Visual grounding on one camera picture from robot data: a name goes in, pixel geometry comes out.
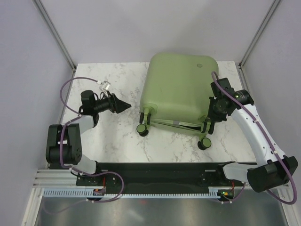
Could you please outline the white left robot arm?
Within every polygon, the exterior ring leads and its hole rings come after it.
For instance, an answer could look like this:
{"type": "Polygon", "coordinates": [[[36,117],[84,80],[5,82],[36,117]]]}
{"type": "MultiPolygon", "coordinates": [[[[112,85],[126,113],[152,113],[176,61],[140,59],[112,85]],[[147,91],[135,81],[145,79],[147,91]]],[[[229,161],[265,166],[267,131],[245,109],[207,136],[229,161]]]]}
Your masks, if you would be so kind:
{"type": "Polygon", "coordinates": [[[79,115],[62,124],[53,124],[48,128],[46,160],[49,164],[59,164],[62,168],[72,169],[87,174],[87,180],[93,185],[103,181],[103,173],[96,169],[96,161],[83,154],[81,135],[96,127],[99,113],[111,111],[121,113],[131,105],[107,93],[101,99],[96,99],[95,93],[85,90],[81,93],[79,115]]]}

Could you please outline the green hard-shell suitcase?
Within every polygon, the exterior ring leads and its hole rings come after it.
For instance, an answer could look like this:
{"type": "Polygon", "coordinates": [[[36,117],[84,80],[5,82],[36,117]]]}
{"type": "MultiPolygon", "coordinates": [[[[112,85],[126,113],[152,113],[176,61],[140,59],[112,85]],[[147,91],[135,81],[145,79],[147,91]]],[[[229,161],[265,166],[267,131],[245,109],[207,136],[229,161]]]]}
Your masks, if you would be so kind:
{"type": "Polygon", "coordinates": [[[147,136],[150,127],[168,129],[197,136],[200,150],[210,148],[207,135],[214,130],[208,116],[213,71],[218,72],[219,66],[210,56],[155,54],[140,99],[138,134],[147,136]]]}

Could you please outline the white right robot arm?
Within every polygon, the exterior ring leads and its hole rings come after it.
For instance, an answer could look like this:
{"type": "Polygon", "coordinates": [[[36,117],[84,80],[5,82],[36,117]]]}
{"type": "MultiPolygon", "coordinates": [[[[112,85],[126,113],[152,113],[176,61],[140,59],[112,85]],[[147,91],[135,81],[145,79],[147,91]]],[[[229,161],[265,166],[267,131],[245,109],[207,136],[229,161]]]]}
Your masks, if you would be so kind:
{"type": "Polygon", "coordinates": [[[288,157],[272,139],[262,123],[254,101],[248,91],[235,91],[227,78],[211,83],[208,117],[213,123],[232,117],[245,135],[255,156],[256,164],[227,162],[220,165],[215,179],[220,185],[231,180],[248,183],[260,193],[285,185],[298,167],[294,156],[288,157]]]}

